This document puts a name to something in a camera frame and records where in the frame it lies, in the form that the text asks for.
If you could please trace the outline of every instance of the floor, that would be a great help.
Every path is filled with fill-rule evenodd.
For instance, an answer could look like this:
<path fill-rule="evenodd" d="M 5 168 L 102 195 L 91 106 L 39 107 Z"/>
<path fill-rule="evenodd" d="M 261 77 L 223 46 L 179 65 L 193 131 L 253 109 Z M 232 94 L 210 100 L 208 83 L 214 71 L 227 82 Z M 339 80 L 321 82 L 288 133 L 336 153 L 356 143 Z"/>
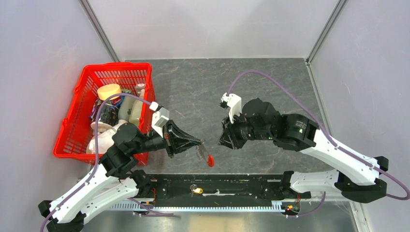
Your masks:
<path fill-rule="evenodd" d="M 246 70 L 266 72 L 282 83 L 320 119 L 321 114 L 307 68 L 301 58 L 284 59 L 177 59 L 149 60 L 157 102 L 184 131 L 200 139 L 215 159 L 209 168 L 192 148 L 169 158 L 165 151 L 151 152 L 147 173 L 270 173 L 328 171 L 325 163 L 301 153 L 284 151 L 268 141 L 248 141 L 240 150 L 218 146 L 221 121 L 228 110 L 219 107 L 235 77 Z M 283 114 L 304 112 L 278 87 L 262 76 L 243 77 L 233 93 L 242 104 L 259 97 Z"/>

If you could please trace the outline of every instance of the red plastic basket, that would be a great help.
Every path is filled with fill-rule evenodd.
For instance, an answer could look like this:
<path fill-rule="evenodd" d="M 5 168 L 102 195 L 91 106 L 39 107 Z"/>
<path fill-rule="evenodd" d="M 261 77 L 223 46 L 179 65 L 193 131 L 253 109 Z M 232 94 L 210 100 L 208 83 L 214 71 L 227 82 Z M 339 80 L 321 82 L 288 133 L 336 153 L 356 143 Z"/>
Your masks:
<path fill-rule="evenodd" d="M 61 123 L 59 137 L 54 146 L 54 156 L 76 159 L 94 164 L 95 155 L 86 154 L 86 148 L 93 136 L 89 116 L 97 99 L 97 89 L 103 85 L 117 83 L 121 88 L 135 92 L 135 85 L 144 83 L 144 99 L 155 101 L 155 92 L 151 80 L 151 65 L 148 63 L 116 62 L 84 67 L 74 88 L 74 97 L 67 117 Z M 139 129 L 142 133 L 151 130 L 153 112 L 143 104 Z M 139 165 L 148 163 L 148 152 L 134 155 Z"/>

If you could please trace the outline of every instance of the purple cable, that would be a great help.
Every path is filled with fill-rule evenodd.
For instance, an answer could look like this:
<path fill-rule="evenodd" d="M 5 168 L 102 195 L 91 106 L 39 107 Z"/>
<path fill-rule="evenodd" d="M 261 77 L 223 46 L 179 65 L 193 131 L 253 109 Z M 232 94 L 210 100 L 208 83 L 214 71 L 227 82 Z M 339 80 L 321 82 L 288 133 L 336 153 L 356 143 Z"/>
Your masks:
<path fill-rule="evenodd" d="M 269 80 L 271 80 L 273 83 L 275 83 L 275 85 L 277 85 L 280 89 L 282 89 L 292 100 L 294 100 L 296 102 L 296 104 L 298 104 L 300 106 L 300 108 L 302 108 L 319 125 L 319 128 L 322 130 L 322 132 L 326 136 L 327 140 L 333 146 L 335 146 L 335 148 L 337 147 L 337 143 L 332 139 L 329 132 L 322 125 L 322 123 L 320 123 L 318 118 L 310 110 L 308 110 L 293 94 L 291 94 L 285 87 L 283 87 L 277 80 L 275 80 L 273 77 L 269 76 L 268 74 L 266 74 L 264 72 L 261 72 L 259 70 L 249 70 L 249 71 L 245 71 L 245 72 L 241 73 L 232 82 L 231 86 L 229 87 L 229 90 L 228 90 L 227 94 L 229 95 L 232 92 L 232 88 L 234 87 L 235 83 L 238 81 L 239 78 L 241 78 L 242 76 L 244 76 L 246 74 L 250 74 L 250 73 L 255 73 L 255 74 L 262 75 L 262 76 L 268 78 Z M 389 173 L 383 171 L 382 169 L 380 169 L 378 167 L 373 167 L 373 165 L 371 163 L 367 162 L 366 160 L 363 160 L 363 159 L 359 158 L 358 156 L 354 155 L 352 152 L 346 150 L 342 146 L 339 146 L 338 149 L 341 150 L 342 152 L 346 153 L 350 157 L 354 158 L 355 160 L 360 161 L 361 163 L 365 164 L 366 166 L 368 166 L 370 168 L 373 168 L 374 170 L 378 171 L 379 173 L 381 173 L 381 174 L 385 175 L 386 177 L 390 178 L 391 180 L 396 182 L 398 185 L 400 185 L 404 189 L 404 191 L 406 192 L 405 197 L 398 197 L 398 196 L 395 196 L 395 195 L 392 195 L 392 194 L 386 194 L 386 196 L 388 196 L 390 198 L 393 198 L 393 199 L 396 199 L 396 200 L 401 200 L 401 201 L 405 201 L 405 200 L 410 199 L 410 190 L 409 190 L 409 188 L 407 186 L 405 186 L 397 178 L 395 178 L 394 176 L 390 175 Z"/>
<path fill-rule="evenodd" d="M 117 93 L 114 94 L 110 97 L 108 97 L 107 99 L 105 99 L 100 107 L 98 108 L 97 114 L 96 114 L 96 120 L 95 120 L 95 129 L 94 129 L 94 137 L 95 137 L 95 162 L 94 162 L 94 168 L 92 169 L 91 175 L 86 179 L 85 183 L 89 182 L 92 177 L 95 175 L 95 173 L 97 172 L 98 169 L 98 160 L 99 160 L 99 154 L 98 154 L 98 121 L 100 119 L 101 116 L 101 111 L 103 109 L 103 106 L 113 97 L 117 97 L 117 96 L 128 96 L 131 98 L 135 98 L 137 100 L 142 101 L 143 103 L 147 104 L 147 105 L 151 105 L 151 103 L 147 100 L 144 100 L 142 98 L 139 98 L 135 95 L 132 94 L 128 94 L 128 93 Z M 56 208 L 61 208 L 61 206 L 66 203 L 72 196 L 74 196 L 76 193 L 78 193 L 83 187 L 85 186 L 85 184 L 83 183 L 82 185 L 80 185 L 76 190 L 74 190 L 71 194 L 69 194 L 64 200 L 62 200 L 57 206 Z M 41 228 L 40 228 L 40 232 L 44 231 L 45 225 L 47 224 L 47 221 L 51 218 L 51 216 L 56 212 L 56 208 L 54 208 L 44 219 Z"/>
<path fill-rule="evenodd" d="M 154 210 L 151 210 L 150 208 L 146 207 L 145 205 L 143 205 L 142 203 L 140 203 L 139 201 L 137 201 L 136 199 L 133 199 L 133 198 L 128 198 L 128 200 L 137 203 L 140 207 L 146 209 L 148 212 L 155 214 L 155 215 L 141 215 L 142 217 L 145 217 L 145 216 L 147 216 L 147 217 L 148 217 L 148 216 L 149 216 L 149 217 L 154 217 L 154 216 L 157 216 L 157 217 L 166 217 L 166 216 L 173 216 L 173 215 L 174 215 L 174 214 L 164 214 L 164 213 L 160 213 L 160 212 L 156 212 L 156 211 L 154 211 Z"/>

